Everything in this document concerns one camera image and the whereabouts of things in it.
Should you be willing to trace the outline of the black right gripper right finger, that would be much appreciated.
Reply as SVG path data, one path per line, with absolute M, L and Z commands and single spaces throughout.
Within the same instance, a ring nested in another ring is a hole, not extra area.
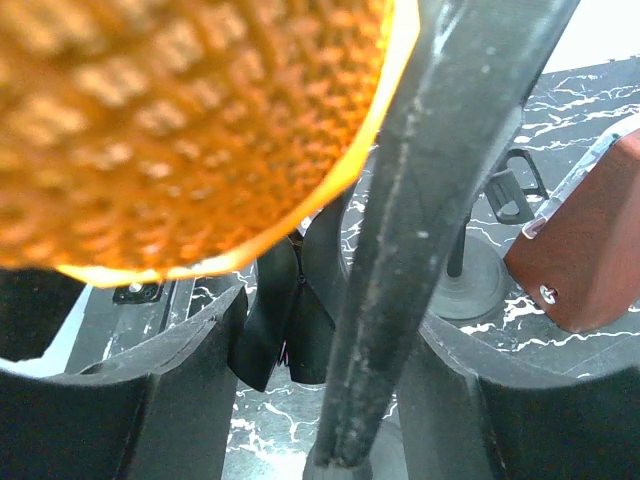
M 636 479 L 639 364 L 578 379 L 427 316 L 398 386 L 411 479 Z

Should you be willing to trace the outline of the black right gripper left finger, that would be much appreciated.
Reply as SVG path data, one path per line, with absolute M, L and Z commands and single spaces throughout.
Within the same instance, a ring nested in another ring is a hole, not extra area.
M 243 287 L 78 374 L 1 374 L 4 479 L 218 479 L 237 380 Z

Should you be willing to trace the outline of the black round-base stand front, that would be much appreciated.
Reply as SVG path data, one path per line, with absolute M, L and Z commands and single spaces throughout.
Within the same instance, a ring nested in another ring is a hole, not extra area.
M 535 180 L 534 186 L 520 185 L 509 167 L 513 158 L 526 162 Z M 523 225 L 534 218 L 528 196 L 549 198 L 530 153 L 522 148 L 508 150 L 483 193 L 497 221 L 503 225 Z M 498 313 L 507 290 L 508 274 L 502 257 L 462 227 L 432 295 L 429 312 L 451 323 L 482 322 Z

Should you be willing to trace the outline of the black round-base stand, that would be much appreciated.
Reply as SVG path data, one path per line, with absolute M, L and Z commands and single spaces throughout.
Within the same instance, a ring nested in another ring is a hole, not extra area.
M 535 180 L 534 186 L 520 185 L 509 167 L 513 158 L 526 162 Z M 528 196 L 549 198 L 530 153 L 522 148 L 508 150 L 483 193 L 497 221 L 503 225 L 523 225 L 534 218 Z M 508 274 L 502 257 L 462 227 L 432 295 L 429 312 L 451 323 L 482 322 L 498 313 L 507 290 Z
M 385 59 L 399 80 L 376 137 L 354 261 L 348 193 L 257 263 L 229 364 L 263 390 L 287 357 L 326 392 L 311 479 L 367 479 L 371 453 L 463 221 L 520 126 L 573 1 L 400 1 Z

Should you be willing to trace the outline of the orange microphone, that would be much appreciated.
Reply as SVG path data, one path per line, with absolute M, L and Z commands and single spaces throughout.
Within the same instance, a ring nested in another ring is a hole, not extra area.
M 414 1 L 5 1 L 1 264 L 237 270 L 359 176 Z

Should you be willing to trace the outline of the black round-base stand rear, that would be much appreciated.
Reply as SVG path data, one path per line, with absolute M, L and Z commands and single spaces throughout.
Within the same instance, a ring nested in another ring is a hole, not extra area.
M 287 357 L 326 392 L 311 479 L 367 479 L 371 453 L 463 221 L 520 126 L 573 1 L 400 1 L 385 59 L 399 80 L 376 137 L 354 261 L 348 193 L 257 263 L 229 364 L 263 390 Z

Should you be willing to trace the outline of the black marble pattern mat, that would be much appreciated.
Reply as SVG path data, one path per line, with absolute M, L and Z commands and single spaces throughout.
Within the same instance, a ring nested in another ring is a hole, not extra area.
M 443 275 L 399 384 L 400 422 L 383 424 L 353 471 L 308 463 L 307 479 L 635 479 L 639 475 L 639 310 L 586 309 L 577 282 L 595 250 L 590 206 L 614 219 L 617 189 L 588 175 L 624 152 L 639 108 L 539 142 L 542 119 L 607 73 L 546 76 L 484 196 L 515 234 L 505 256 L 467 236 Z

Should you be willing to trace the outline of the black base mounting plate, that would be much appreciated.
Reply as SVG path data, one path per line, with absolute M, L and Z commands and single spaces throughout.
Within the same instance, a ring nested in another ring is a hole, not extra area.
M 112 301 L 116 305 L 140 305 L 156 303 L 160 300 L 164 285 L 162 283 L 132 283 L 117 287 Z

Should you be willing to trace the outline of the brown wooden metronome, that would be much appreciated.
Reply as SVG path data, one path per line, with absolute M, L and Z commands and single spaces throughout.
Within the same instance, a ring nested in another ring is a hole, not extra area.
M 607 128 L 504 258 L 561 329 L 606 326 L 639 299 L 639 117 Z

